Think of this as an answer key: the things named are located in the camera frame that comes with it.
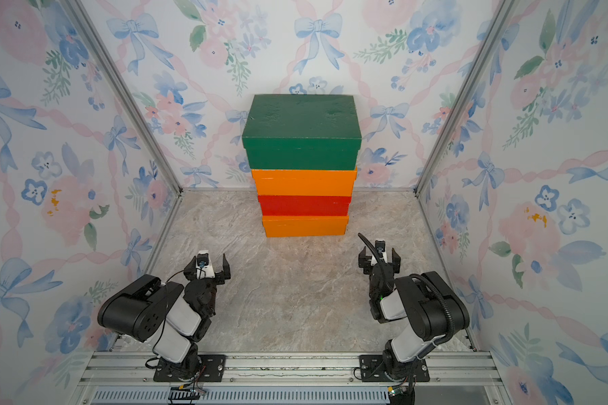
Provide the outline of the green shoebox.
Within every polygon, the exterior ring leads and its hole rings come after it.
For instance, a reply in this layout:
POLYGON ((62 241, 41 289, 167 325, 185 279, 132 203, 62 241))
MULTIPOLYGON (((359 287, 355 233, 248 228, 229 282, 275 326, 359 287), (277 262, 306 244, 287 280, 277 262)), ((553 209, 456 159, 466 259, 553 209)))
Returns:
POLYGON ((259 94, 242 142, 253 170, 355 170, 361 129, 353 96, 259 94))

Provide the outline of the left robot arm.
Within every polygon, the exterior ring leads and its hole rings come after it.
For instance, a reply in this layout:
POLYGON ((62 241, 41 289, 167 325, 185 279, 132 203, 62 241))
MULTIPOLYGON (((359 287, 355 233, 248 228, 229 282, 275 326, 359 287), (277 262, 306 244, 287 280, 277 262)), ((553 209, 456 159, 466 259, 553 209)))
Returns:
POLYGON ((198 343, 216 315, 218 287, 231 279, 226 257, 216 269, 207 251, 199 251, 180 272, 185 285, 143 275, 109 298, 99 310, 100 326, 132 337, 153 340, 155 357, 145 367, 155 382, 221 382, 224 354, 201 354, 198 343))

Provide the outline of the red shoebox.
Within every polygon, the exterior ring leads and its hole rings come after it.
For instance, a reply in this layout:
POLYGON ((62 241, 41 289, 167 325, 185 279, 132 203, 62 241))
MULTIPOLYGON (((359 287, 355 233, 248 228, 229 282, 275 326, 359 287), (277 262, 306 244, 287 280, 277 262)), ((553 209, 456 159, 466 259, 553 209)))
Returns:
POLYGON ((264 216, 347 216, 351 197, 258 196, 264 216))

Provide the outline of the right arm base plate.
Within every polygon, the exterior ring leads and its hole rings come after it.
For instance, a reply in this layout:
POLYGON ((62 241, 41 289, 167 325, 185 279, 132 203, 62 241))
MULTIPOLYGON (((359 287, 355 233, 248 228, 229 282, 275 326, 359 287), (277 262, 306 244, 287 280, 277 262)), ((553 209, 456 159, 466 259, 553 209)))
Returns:
POLYGON ((362 354, 358 356, 362 382, 393 382, 395 384, 405 381, 429 382, 430 376, 425 360, 413 359, 401 363, 393 355, 362 354))

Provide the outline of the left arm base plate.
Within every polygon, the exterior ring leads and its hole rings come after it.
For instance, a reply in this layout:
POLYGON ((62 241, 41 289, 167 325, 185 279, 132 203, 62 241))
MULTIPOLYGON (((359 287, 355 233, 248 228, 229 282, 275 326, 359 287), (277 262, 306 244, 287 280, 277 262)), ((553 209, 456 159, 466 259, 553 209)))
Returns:
POLYGON ((224 354, 189 354, 180 364, 161 359, 154 382, 222 382, 226 369, 224 354))

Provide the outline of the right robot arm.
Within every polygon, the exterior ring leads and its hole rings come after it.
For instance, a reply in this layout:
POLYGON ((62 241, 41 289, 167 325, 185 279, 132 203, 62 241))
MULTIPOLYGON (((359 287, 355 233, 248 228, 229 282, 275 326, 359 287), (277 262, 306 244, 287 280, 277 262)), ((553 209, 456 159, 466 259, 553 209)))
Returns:
POLYGON ((438 273, 400 277, 400 264, 400 255, 396 251, 388 255, 383 241, 364 247, 358 254, 358 266, 369 277, 373 319, 381 324, 406 322, 401 334, 386 342, 380 355, 360 357, 362 381, 425 381, 425 357, 471 322, 462 300, 438 273))

